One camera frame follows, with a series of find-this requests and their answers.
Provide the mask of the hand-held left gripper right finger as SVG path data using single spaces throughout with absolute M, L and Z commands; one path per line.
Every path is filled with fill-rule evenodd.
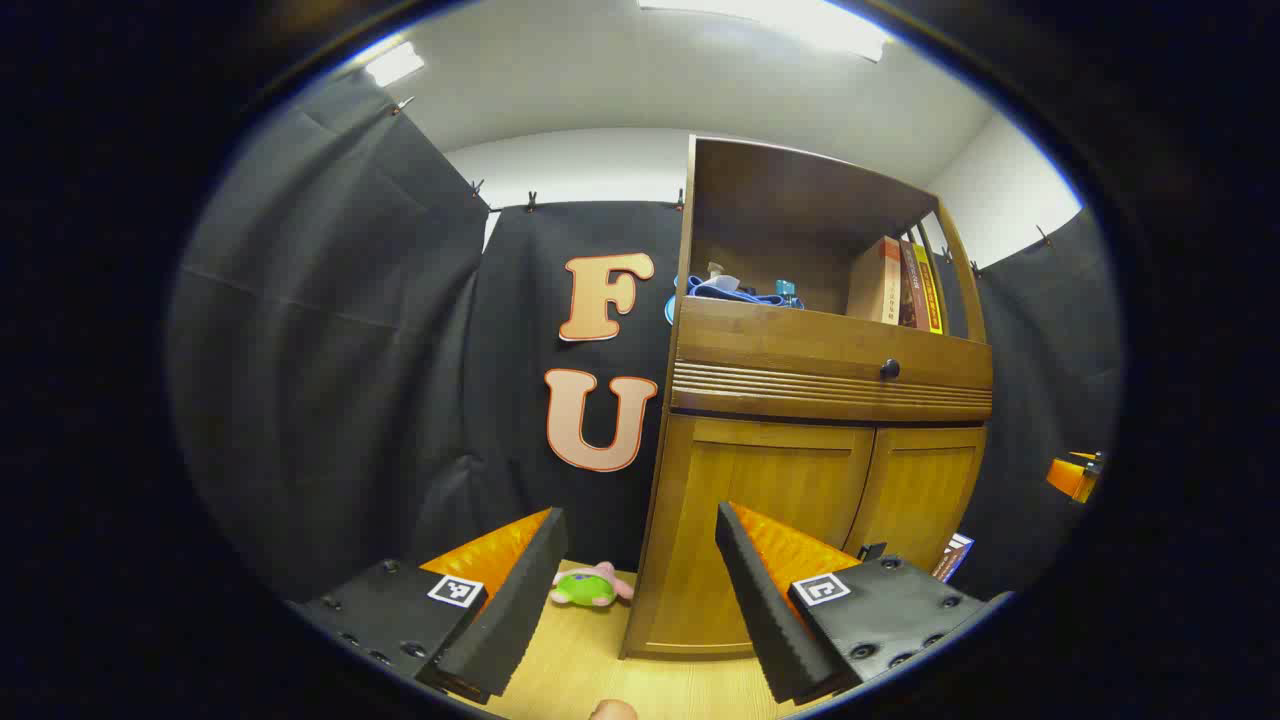
M 861 694 L 943 653 L 1000 612 L 882 544 L 847 555 L 741 503 L 716 543 L 771 693 L 806 705 Z

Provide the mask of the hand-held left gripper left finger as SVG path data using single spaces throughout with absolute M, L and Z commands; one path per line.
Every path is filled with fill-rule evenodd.
M 484 705 L 524 660 L 567 548 L 549 507 L 430 561 L 383 559 L 292 607 L 372 665 Z

